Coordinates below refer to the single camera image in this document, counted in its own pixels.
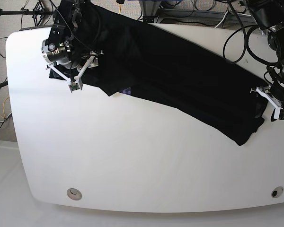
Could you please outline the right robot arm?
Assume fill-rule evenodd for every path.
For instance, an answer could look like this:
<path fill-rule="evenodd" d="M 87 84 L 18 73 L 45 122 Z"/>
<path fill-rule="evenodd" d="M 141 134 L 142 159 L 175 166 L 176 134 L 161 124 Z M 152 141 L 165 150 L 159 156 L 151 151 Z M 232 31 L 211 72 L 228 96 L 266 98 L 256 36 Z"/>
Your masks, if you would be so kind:
<path fill-rule="evenodd" d="M 85 71 L 97 67 L 103 54 L 95 48 L 102 21 L 89 0 L 63 0 L 54 9 L 54 22 L 41 48 L 46 68 L 64 79 L 70 91 L 81 90 Z"/>

